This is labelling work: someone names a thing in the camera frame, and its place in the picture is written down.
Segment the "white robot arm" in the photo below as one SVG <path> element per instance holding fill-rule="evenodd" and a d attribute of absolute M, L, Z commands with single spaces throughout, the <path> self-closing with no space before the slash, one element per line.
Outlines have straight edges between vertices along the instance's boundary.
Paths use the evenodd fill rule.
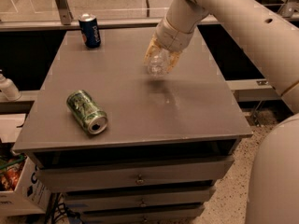
<path fill-rule="evenodd" d="M 195 26 L 213 15 L 244 50 L 293 115 L 263 140 L 255 156 L 245 224 L 299 224 L 299 30 L 255 0 L 173 0 L 145 54 L 164 51 L 169 73 Z"/>

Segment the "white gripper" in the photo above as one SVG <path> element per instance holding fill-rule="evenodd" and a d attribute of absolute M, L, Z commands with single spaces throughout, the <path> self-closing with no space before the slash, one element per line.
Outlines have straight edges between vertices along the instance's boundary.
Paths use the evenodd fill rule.
<path fill-rule="evenodd" d="M 144 63 L 148 64 L 155 52 L 161 47 L 167 49 L 166 73 L 169 74 L 178 63 L 181 52 L 186 49 L 192 39 L 194 30 L 188 33 L 174 28 L 167 18 L 163 18 L 157 25 L 155 35 L 152 36 L 144 56 Z"/>

